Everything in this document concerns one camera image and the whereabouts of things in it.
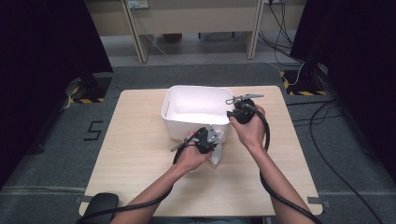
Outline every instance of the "hand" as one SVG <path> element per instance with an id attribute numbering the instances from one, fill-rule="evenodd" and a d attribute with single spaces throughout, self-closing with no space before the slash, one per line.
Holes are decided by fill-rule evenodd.
<path id="1" fill-rule="evenodd" d="M 262 112 L 265 116 L 264 109 L 256 105 L 258 111 Z M 231 117 L 231 124 L 238 133 L 239 141 L 248 149 L 252 150 L 255 148 L 262 149 L 262 141 L 264 140 L 265 130 L 262 120 L 256 114 L 247 124 L 240 124 L 236 118 Z"/>
<path id="2" fill-rule="evenodd" d="M 194 132 L 189 132 L 187 137 L 190 137 Z M 196 147 L 195 143 L 190 141 L 189 146 L 184 148 L 181 152 L 175 166 L 180 169 L 184 174 L 189 171 L 195 170 L 202 165 L 205 161 L 212 157 L 213 152 L 201 154 Z"/>

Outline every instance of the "computer mouse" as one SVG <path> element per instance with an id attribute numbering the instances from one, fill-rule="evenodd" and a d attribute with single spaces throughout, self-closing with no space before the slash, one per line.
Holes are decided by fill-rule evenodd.
<path id="1" fill-rule="evenodd" d="M 114 193 L 98 193 L 92 197 L 84 216 L 100 211 L 116 208 L 119 203 L 119 196 Z M 108 224 L 113 219 L 114 213 L 108 213 L 97 217 L 84 219 L 85 224 Z"/>

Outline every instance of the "white container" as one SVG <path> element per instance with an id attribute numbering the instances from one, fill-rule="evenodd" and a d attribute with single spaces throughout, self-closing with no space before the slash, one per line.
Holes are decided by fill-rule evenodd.
<path id="1" fill-rule="evenodd" d="M 213 125 L 224 143 L 230 128 L 227 111 L 233 105 L 226 101 L 233 93 L 226 88 L 204 86 L 173 86 L 166 93 L 161 115 L 171 138 L 183 140 L 189 131 Z"/>

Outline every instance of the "forearm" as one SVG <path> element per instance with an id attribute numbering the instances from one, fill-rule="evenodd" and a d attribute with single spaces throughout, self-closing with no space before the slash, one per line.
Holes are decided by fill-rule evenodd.
<path id="1" fill-rule="evenodd" d="M 274 192 L 288 201 L 295 203 L 303 209 L 309 211 L 309 208 L 301 196 L 291 185 L 289 180 L 278 169 L 274 161 L 263 148 L 251 148 L 249 152 L 255 162 L 258 164 L 265 182 Z M 281 203 L 272 196 L 271 201 L 274 206 L 276 216 L 280 219 L 281 223 L 312 223 L 308 218 L 304 217 L 299 212 L 288 207 L 287 205 Z"/>
<path id="2" fill-rule="evenodd" d="M 147 203 L 163 196 L 172 186 L 185 174 L 184 171 L 177 169 L 175 165 L 172 165 L 160 178 L 152 183 L 148 188 L 142 191 L 138 196 L 131 200 L 128 205 Z M 152 215 L 157 210 L 160 203 L 156 203 L 152 206 L 121 212 L 117 214 L 112 224 L 142 224 L 149 223 Z"/>

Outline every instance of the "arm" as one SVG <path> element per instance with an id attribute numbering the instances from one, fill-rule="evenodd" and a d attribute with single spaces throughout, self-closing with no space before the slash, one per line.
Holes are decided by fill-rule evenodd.
<path id="1" fill-rule="evenodd" d="M 259 105 L 256 105 L 256 107 L 265 116 L 262 107 Z M 255 115 L 249 123 L 242 125 L 238 123 L 234 117 L 231 117 L 231 124 L 235 127 L 239 140 L 247 148 L 247 151 L 259 166 L 262 176 L 268 183 L 269 187 L 278 195 L 309 211 L 309 208 L 298 192 L 277 168 L 274 161 L 262 146 L 265 130 L 260 118 Z M 313 223 L 309 218 L 279 202 L 272 196 L 271 202 L 276 212 L 276 216 L 279 218 L 281 223 Z"/>
<path id="2" fill-rule="evenodd" d="M 201 154 L 195 146 L 186 147 L 180 154 L 177 163 L 173 164 L 160 178 L 131 200 L 128 205 L 150 202 L 163 196 L 183 175 L 197 169 L 202 163 L 209 160 L 211 156 L 212 152 Z M 149 223 L 159 205 L 157 203 L 149 207 L 119 213 L 111 223 Z"/>

